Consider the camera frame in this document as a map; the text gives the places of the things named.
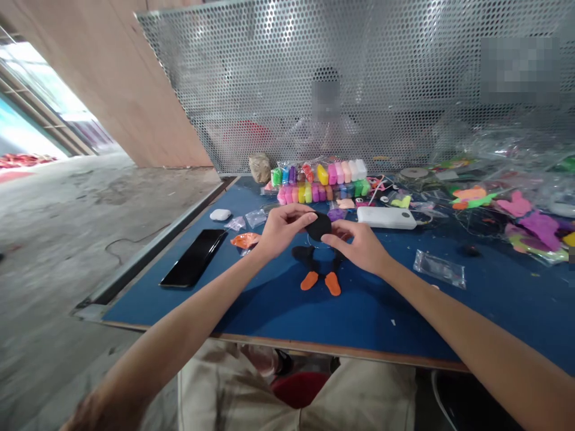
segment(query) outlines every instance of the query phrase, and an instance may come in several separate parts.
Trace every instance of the table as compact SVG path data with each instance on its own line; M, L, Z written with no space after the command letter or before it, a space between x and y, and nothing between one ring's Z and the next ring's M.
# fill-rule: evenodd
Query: table
M274 198L259 195L251 178L241 178L216 203L233 216L258 209ZM327 212L324 202L313 204ZM230 231L198 285L192 290L167 290L158 286L174 262L203 229L222 222L204 214L104 315L102 321L119 327L145 329L216 278L241 257L229 242ZM348 219L356 220L353 213ZM254 231L261 233L263 226ZM525 341L566 372L575 374L575 277L568 264L552 268L509 244L468 234L457 222L436 229L413 231L375 229L388 252L412 268L417 249L465 266L467 289L462 290L427 275L451 297L481 313ZM299 234L293 245L307 245ZM460 252L474 244L480 257ZM327 265L331 250L316 250ZM242 292L217 325L214 336L279 348L329 353L405 363L429 368L466 370L439 334L390 285L344 262L338 272L342 294L333 297L323 281L309 291L299 288L307 268L288 248L266 266Z

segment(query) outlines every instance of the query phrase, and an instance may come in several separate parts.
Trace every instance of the floor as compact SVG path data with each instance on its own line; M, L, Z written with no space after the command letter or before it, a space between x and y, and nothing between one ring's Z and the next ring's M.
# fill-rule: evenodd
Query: floor
M56 430L138 337L68 316L119 265L104 248L161 230L219 182L212 169L138 169L124 153L38 166L0 184L0 429ZM128 259L153 239L113 244ZM175 425L174 384L144 430Z

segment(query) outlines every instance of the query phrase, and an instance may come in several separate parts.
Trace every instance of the tape roll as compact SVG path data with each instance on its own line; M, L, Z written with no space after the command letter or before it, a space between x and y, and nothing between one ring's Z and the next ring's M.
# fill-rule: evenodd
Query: tape roll
M429 175L429 171L423 168L405 168L400 171L400 174L406 178L423 178Z

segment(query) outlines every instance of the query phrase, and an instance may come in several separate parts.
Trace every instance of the forearm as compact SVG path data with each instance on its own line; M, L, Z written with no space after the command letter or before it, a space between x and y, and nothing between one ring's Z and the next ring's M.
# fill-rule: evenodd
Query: forearm
M269 258L254 249L150 328L114 365L98 394L153 399L190 360Z
M573 426L575 383L559 367L398 262L389 259L380 276L425 317L526 430Z

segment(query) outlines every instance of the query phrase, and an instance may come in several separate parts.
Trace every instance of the red stool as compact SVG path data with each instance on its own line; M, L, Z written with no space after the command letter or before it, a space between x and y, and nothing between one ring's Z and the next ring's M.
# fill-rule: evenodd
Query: red stool
M300 409L311 404L328 379L329 374L301 372L275 380L271 390L291 408Z

